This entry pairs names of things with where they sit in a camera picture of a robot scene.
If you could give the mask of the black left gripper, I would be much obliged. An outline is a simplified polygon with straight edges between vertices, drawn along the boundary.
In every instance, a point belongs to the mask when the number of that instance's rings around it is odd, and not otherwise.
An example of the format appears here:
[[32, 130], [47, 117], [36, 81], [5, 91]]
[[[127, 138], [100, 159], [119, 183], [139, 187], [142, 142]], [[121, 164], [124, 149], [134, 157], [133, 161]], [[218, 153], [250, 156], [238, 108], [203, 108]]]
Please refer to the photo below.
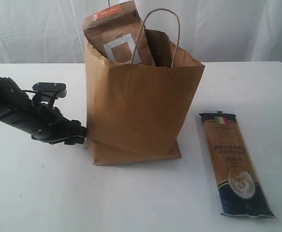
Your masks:
[[65, 145], [83, 144], [88, 129], [78, 120], [69, 121], [55, 110], [46, 107], [6, 107], [0, 111], [0, 122], [31, 135], [33, 140]]

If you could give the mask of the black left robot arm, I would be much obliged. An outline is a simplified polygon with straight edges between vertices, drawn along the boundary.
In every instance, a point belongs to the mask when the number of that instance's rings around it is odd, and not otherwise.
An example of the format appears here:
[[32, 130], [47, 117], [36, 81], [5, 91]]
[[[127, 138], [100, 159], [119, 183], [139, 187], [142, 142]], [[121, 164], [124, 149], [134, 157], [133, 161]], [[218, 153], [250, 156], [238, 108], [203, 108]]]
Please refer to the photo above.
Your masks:
[[0, 122], [31, 135], [36, 141], [51, 145], [83, 144], [88, 130], [78, 120], [65, 118], [54, 106], [55, 100], [66, 97], [64, 83], [38, 82], [31, 93], [22, 90], [10, 77], [0, 77]]

